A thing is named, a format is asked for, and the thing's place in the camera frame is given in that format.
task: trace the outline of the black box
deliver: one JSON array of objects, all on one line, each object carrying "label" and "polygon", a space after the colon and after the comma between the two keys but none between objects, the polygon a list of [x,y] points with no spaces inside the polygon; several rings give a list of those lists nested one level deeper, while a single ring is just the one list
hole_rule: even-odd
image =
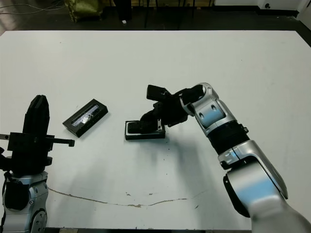
[{"label": "black box", "polygon": [[139,120],[130,120],[125,122],[125,140],[142,140],[142,139],[159,139],[165,138],[165,126],[161,123],[159,124],[159,128],[151,133],[129,133],[128,125],[129,123],[136,123]]},{"label": "black box", "polygon": [[78,112],[63,122],[63,125],[77,137],[81,137],[89,128],[108,113],[105,105],[92,99]]}]

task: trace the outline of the chair leg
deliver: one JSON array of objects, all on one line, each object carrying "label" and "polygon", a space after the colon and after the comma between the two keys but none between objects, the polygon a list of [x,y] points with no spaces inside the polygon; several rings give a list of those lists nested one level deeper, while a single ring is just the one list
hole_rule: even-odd
[{"label": "chair leg", "polygon": [[184,2],[183,2],[182,13],[181,13],[181,16],[180,16],[180,18],[179,18],[179,23],[178,23],[178,26],[177,26],[177,30],[179,30],[179,28],[180,28],[180,24],[181,24],[183,15],[184,15],[184,13],[185,13],[185,4],[186,4],[186,0],[184,0]]},{"label": "chair leg", "polygon": [[147,12],[146,12],[146,17],[145,17],[145,28],[147,27],[147,19],[148,19],[149,3],[150,3],[150,0],[147,0]]},{"label": "chair leg", "polygon": [[193,0],[193,5],[192,5],[192,18],[194,16],[194,8],[195,8],[195,0]]}]

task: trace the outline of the table surface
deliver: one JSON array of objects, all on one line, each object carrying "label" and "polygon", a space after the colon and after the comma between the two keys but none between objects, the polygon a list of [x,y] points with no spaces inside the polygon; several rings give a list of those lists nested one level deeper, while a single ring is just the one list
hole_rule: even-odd
[{"label": "table surface", "polygon": [[[148,84],[174,93],[208,82],[283,176],[289,204],[311,220],[310,61],[311,48],[286,31],[6,32],[0,132],[20,132],[30,101],[44,94],[49,134],[76,139],[50,152],[48,227],[247,230],[194,118],[165,139],[124,140],[124,122],[152,108]],[[62,122],[93,98],[109,114],[77,139]]]}]

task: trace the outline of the black floor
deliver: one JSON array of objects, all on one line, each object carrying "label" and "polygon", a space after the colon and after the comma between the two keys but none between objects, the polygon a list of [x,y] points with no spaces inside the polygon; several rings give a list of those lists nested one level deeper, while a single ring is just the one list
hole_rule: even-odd
[{"label": "black floor", "polygon": [[[44,1],[41,8],[49,6]],[[31,12],[31,8],[22,6],[7,8],[3,12]],[[1,15],[0,34],[11,30],[287,30],[297,31],[311,46],[311,31],[295,17],[263,16],[252,11],[219,12],[213,8],[202,8],[194,11],[191,8],[159,7],[150,8],[147,27],[144,28],[146,8],[134,7],[133,19],[123,26],[114,7],[106,7],[103,18],[73,23],[67,8],[55,11],[43,11],[31,15]]]}]

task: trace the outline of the crack line on table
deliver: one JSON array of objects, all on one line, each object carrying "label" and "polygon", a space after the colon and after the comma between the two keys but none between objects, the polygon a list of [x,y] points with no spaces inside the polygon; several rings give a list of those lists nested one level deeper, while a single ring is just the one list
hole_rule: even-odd
[{"label": "crack line on table", "polygon": [[[100,201],[100,200],[83,198],[83,197],[75,196],[75,195],[72,195],[72,194],[62,193],[62,192],[56,191],[56,190],[54,190],[54,189],[52,189],[50,187],[49,187],[49,190],[54,192],[54,193],[58,193],[58,194],[61,194],[61,195],[64,195],[64,196],[68,196],[68,197],[71,197],[71,198],[78,198],[78,199],[83,199],[83,200],[89,200],[89,201],[93,201],[93,202],[97,202],[97,203],[101,203],[101,204],[107,204],[107,205],[130,206],[130,207],[135,207],[135,208],[141,208],[142,206],[154,206],[154,205],[158,205],[158,204],[161,204],[161,203],[164,203],[164,202],[171,202],[171,201],[176,201],[176,200],[188,200],[188,198],[178,198],[178,199],[172,199],[172,200],[163,200],[163,201],[159,201],[159,202],[156,202],[156,203],[153,203],[153,204],[149,204],[149,205],[144,205],[144,204],[138,204],[138,205],[129,204],[129,205],[126,205],[126,204],[109,203],[109,202]],[[205,193],[206,191],[207,190],[205,190],[203,192],[200,192],[199,194],[193,196],[190,199],[193,199],[193,198],[201,195],[202,193]]]}]

